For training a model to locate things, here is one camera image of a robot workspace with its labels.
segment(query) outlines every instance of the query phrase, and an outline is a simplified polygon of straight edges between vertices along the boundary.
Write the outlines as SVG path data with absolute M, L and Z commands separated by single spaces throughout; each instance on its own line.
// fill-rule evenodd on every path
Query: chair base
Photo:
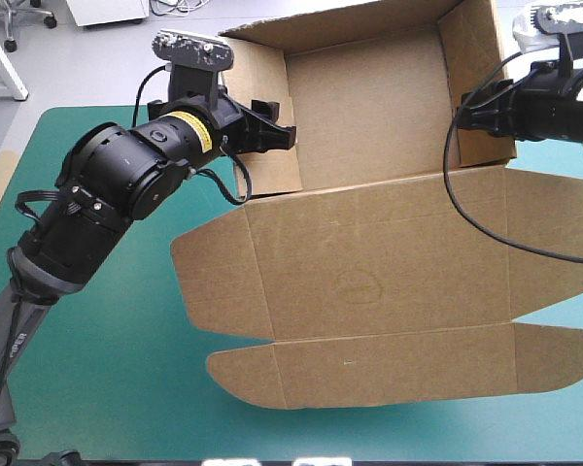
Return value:
M 30 2 L 30 7 L 23 7 L 22 4 Z M 13 35 L 13 20 L 19 13 L 29 13 L 43 18 L 43 23 L 49 29 L 54 29 L 57 25 L 54 13 L 50 10 L 42 10 L 41 0 L 0 0 L 0 18 L 4 21 L 4 32 L 7 39 L 4 41 L 5 51 L 17 50 L 17 42 Z

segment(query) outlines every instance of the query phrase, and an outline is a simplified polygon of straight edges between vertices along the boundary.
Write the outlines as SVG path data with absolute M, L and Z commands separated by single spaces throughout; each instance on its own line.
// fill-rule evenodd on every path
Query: electrical wire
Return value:
M 138 86 L 138 92 L 136 92 L 136 102 L 134 103 L 134 112 L 132 113 L 132 128 L 136 126 L 136 120 L 138 119 L 138 110 L 140 107 L 140 99 L 143 96 L 143 90 L 145 90 L 145 86 L 149 82 L 149 80 L 155 76 L 157 73 L 164 71 L 166 69 L 166 65 L 161 65 L 152 70 L 149 75 L 147 75 L 140 85 Z
M 246 194 L 244 197 L 237 198 L 231 194 L 231 191 L 228 187 L 226 187 L 223 180 L 221 180 L 218 174 L 211 168 L 202 168 L 196 172 L 196 175 L 209 178 L 214 183 L 216 183 L 216 186 L 228 203 L 233 204 L 234 206 L 242 206 L 249 202 L 253 197 L 253 181 L 251 180 L 251 174 L 249 173 L 248 168 L 246 168 L 246 165 L 244 165 L 244 162 L 242 162 L 242 160 L 237 155 L 234 153 L 227 153 L 224 150 L 223 153 L 231 160 L 233 160 L 233 163 L 235 163 L 235 165 L 237 165 L 237 167 L 240 169 L 240 172 L 242 172 L 244 182 L 246 183 Z
M 14 249 L 11 248 L 7 252 L 7 261 L 9 263 L 9 267 L 13 273 L 13 284 L 15 286 L 15 294 L 17 297 L 16 303 L 13 307 L 13 313 L 11 314 L 11 324 L 9 325 L 9 334 L 7 336 L 7 341 L 5 342 L 4 352 L 2 354 L 2 360 L 0 361 L 0 396 L 2 395 L 2 389 L 7 381 L 7 372 L 9 369 L 9 360 L 11 359 L 11 347 L 13 346 L 16 333 L 17 333 L 17 324 L 19 323 L 19 312 L 21 310 L 21 302 L 22 302 L 22 289 L 21 289 L 21 281 L 19 279 L 19 275 L 15 268 L 12 254 Z
M 445 188 L 447 189 L 447 194 L 449 194 L 449 199 L 450 199 L 451 203 L 453 204 L 454 208 L 456 209 L 456 211 L 458 211 L 458 213 L 468 223 L 470 223 L 472 226 L 477 228 L 479 231 L 481 231 L 485 235 L 493 238 L 495 241 L 498 241 L 504 245 L 507 245 L 511 248 L 515 248 L 517 250 L 524 250 L 526 252 L 531 252 L 533 254 L 542 255 L 544 257 L 550 257 L 552 259 L 563 260 L 566 262 L 583 264 L 583 257 L 578 257 L 578 256 L 574 256 L 574 255 L 569 255 L 569 254 L 561 254 L 558 252 L 553 252 L 550 250 L 543 250 L 540 248 L 534 248 L 534 247 L 531 247 L 528 245 L 521 244 L 521 243 L 514 241 L 510 238 L 505 238 L 505 237 L 499 235 L 498 233 L 495 233 L 490 228 L 479 223 L 476 219 L 474 219 L 472 216 L 470 216 L 464 210 L 463 206 L 460 204 L 460 201 L 458 200 L 458 198 L 456 196 L 456 193 L 454 192 L 454 188 L 451 185 L 451 179 L 449 176 L 449 162 L 450 162 L 449 153 L 450 153 L 451 142 L 452 142 L 453 136 L 456 132 L 456 129 L 458 128 L 458 124 L 460 123 L 460 119 L 463 116 L 464 110 L 468 108 L 468 105 L 473 101 L 475 96 L 480 91 L 485 89 L 493 81 L 493 79 L 503 69 L 503 67 L 505 67 L 505 65 L 507 65 L 509 62 L 515 60 L 516 58 L 518 58 L 522 55 L 523 54 L 521 52 L 517 52 L 517 53 L 514 53 L 513 55 L 505 58 L 503 61 L 501 61 L 501 63 L 493 70 L 493 72 L 481 84 L 479 84 L 475 88 L 475 90 L 473 90 L 470 94 L 468 94 L 468 96 L 466 96 L 462 105 L 456 111 L 456 115 L 452 119 L 451 125 L 449 126 L 449 132 L 447 133 L 447 138 L 445 140 L 445 149 L 443 151 L 443 181 L 445 183 Z
M 163 10 L 160 4 L 165 2 L 160 0 L 149 0 L 149 7 L 152 13 L 157 17 L 187 17 L 188 14 L 194 12 L 210 3 L 211 0 L 198 0 L 194 5 L 189 3 L 189 0 L 177 0 L 177 4 L 168 5 L 170 8 Z

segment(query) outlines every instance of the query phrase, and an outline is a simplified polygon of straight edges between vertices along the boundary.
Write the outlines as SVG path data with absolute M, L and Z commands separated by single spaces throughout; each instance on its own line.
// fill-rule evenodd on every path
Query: white floor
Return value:
M 49 30 L 37 20 L 17 19 L 18 50 L 10 53 L 30 97 L 17 103 L 0 99 L 0 150 L 22 153 L 41 114 L 53 107 L 128 105 L 138 83 L 159 60 L 151 52 L 162 27 L 216 34 L 267 17 L 287 16 L 355 0 L 211 0 L 187 18 L 150 16 L 139 25 L 121 24 L 85 30 L 76 26 L 64 0 L 43 0 L 58 26 Z M 526 0 L 497 0 L 505 53 L 516 49 L 511 20 Z M 4 34 L 0 29 L 0 42 Z M 164 97 L 165 80 L 152 80 L 143 101 Z

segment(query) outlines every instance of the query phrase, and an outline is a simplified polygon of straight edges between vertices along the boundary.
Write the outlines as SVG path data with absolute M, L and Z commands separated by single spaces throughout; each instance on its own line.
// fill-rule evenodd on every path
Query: white device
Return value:
M 149 0 L 66 0 L 76 24 L 138 21 L 149 16 Z
M 521 13 L 514 18 L 512 26 L 514 39 L 518 42 L 522 53 L 552 49 L 560 44 L 557 36 L 546 35 L 535 26 L 535 16 L 540 8 L 568 4 L 573 4 L 573 8 L 549 9 L 548 19 L 557 23 L 583 24 L 583 1 L 546 0 L 543 3 L 529 3 L 523 8 Z

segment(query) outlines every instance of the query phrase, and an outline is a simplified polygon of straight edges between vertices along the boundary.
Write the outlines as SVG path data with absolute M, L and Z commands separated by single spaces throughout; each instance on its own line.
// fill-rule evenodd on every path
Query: green table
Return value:
M 17 193 L 51 188 L 81 135 L 106 120 L 127 125 L 130 115 L 126 107 L 43 115 L 0 206 L 0 290 L 4 252 L 30 225 L 13 209 Z M 520 153 L 520 168 L 583 178 L 579 146 Z M 215 168 L 232 182 L 226 161 Z M 189 324 L 169 246 L 229 209 L 208 180 L 186 183 L 128 232 L 85 291 L 51 311 L 10 379 L 22 457 L 77 448 L 96 459 L 583 460 L 583 382 L 540 395 L 298 412 L 226 394 L 206 373 L 207 355 L 256 341 Z M 523 320 L 583 327 L 583 295 Z

